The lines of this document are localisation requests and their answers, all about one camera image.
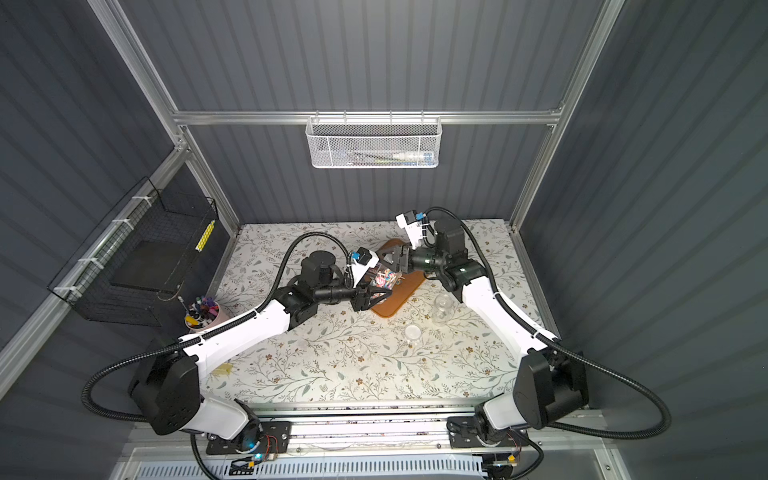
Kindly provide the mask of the clear candy jar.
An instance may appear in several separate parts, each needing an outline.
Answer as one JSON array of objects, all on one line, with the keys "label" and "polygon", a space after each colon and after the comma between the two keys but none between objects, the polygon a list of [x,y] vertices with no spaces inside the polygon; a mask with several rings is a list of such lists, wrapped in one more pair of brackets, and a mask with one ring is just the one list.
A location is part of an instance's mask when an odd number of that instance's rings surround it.
[{"label": "clear candy jar", "polygon": [[447,322],[454,315],[456,303],[457,301],[452,294],[438,294],[432,304],[431,318],[435,321]]},{"label": "clear candy jar", "polygon": [[401,278],[401,273],[394,272],[383,266],[371,270],[371,283],[378,288],[393,290],[399,284]]}]

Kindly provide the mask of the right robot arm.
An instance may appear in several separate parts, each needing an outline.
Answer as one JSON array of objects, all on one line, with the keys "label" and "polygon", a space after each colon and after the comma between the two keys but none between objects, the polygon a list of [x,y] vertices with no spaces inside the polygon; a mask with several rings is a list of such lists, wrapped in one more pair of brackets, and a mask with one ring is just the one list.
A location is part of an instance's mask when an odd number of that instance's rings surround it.
[{"label": "right robot arm", "polygon": [[470,431],[479,442],[495,444],[506,430],[545,428],[588,404],[585,367],[499,289],[479,241],[462,220],[449,213],[432,223],[427,213],[411,210],[396,222],[409,244],[386,250],[381,262],[398,273],[433,275],[518,361],[513,390],[475,409]]}]

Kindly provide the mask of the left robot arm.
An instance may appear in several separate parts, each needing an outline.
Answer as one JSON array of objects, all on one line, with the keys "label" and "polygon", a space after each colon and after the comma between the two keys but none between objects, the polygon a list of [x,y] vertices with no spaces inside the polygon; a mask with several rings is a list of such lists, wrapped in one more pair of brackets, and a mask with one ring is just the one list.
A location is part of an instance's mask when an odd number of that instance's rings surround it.
[{"label": "left robot arm", "polygon": [[301,262],[300,273],[278,288],[263,309],[232,318],[207,332],[188,335],[193,344],[178,352],[139,362],[128,394],[158,435],[177,431],[213,434],[233,440],[255,430],[258,418],[237,399],[201,391],[202,383],[226,361],[313,317],[321,305],[349,302],[355,311],[369,310],[391,291],[366,279],[379,264],[373,251],[360,248],[344,269],[329,251],[315,251]]}]

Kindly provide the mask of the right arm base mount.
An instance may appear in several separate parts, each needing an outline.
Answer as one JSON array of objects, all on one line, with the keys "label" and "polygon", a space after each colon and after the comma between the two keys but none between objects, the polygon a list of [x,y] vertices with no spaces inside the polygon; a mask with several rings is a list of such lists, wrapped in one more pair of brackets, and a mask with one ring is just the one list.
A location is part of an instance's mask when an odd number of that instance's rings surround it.
[{"label": "right arm base mount", "polygon": [[527,444],[526,431],[495,430],[476,416],[451,416],[446,420],[450,446],[453,449],[507,448],[519,449]]}]

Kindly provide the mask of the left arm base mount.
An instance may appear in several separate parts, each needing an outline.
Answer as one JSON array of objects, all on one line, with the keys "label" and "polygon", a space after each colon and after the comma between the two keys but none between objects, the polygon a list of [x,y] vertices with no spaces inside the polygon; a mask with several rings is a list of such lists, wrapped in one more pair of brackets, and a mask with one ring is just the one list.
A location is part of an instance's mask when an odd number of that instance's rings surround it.
[{"label": "left arm base mount", "polygon": [[217,437],[209,440],[207,455],[256,455],[265,459],[268,455],[287,452],[291,438],[292,423],[288,421],[266,421],[258,426],[249,424],[232,440]]}]

